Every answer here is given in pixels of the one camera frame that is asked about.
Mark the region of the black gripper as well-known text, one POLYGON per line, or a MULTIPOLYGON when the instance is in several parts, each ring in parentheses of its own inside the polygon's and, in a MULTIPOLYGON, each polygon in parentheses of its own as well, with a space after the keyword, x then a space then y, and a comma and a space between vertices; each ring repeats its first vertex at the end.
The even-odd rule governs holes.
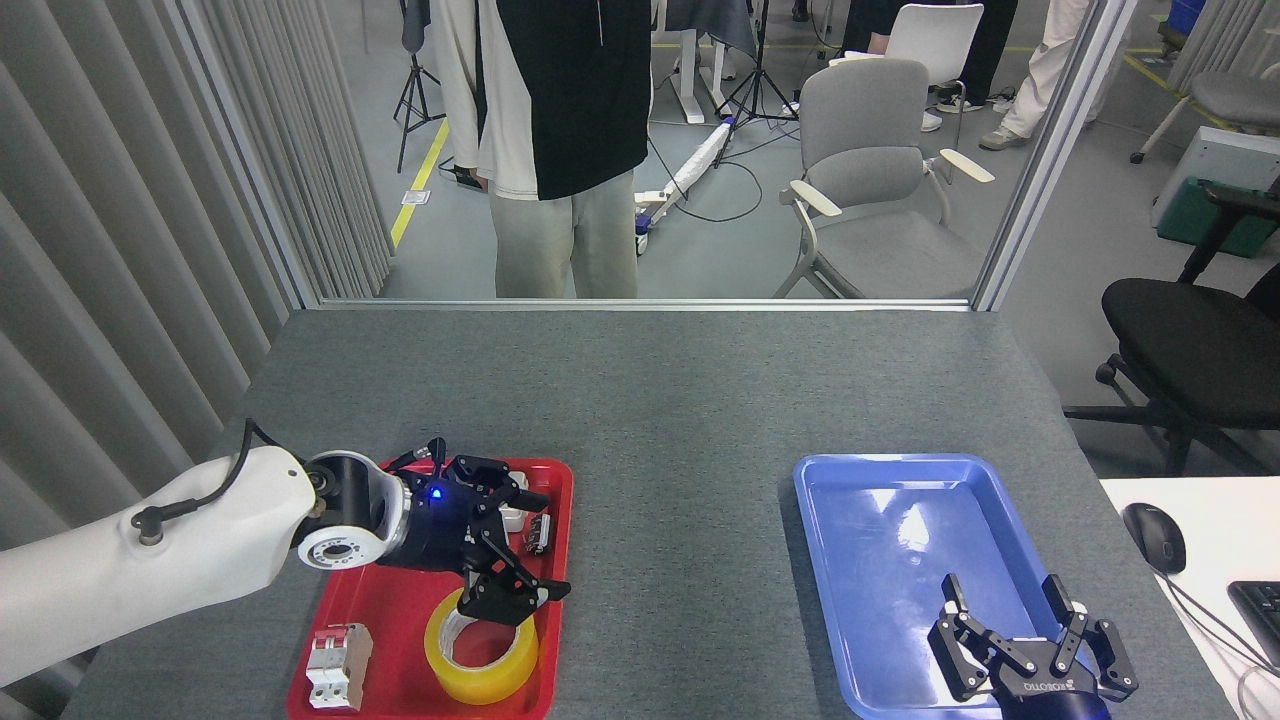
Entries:
POLYGON ((460 614, 517 626, 571 592, 568 582, 535 577, 509 547, 502 525, 468 529, 472 515, 498 512, 502 506, 540 512, 550 503, 549 496, 522 489, 507 462, 457 455, 440 475, 407 470, 397 475, 410 486, 411 502, 392 565, 462 574, 460 614))
POLYGON ((1062 634, 1053 643, 1051 660, 1037 662, 1037 673, 1036 662, 1014 641, 977 620, 955 574, 947 574, 941 587, 943 609, 928 642, 956 701, 993 694, 1000 685, 1005 719, 1111 719, 1102 697, 1126 700, 1137 691, 1137 673, 1117 626, 1107 619, 1091 620, 1085 606, 1070 598, 1059 575, 1046 577, 1043 593, 1062 634), (1075 662, 1082 642, 1094 657, 1097 678, 1075 662))

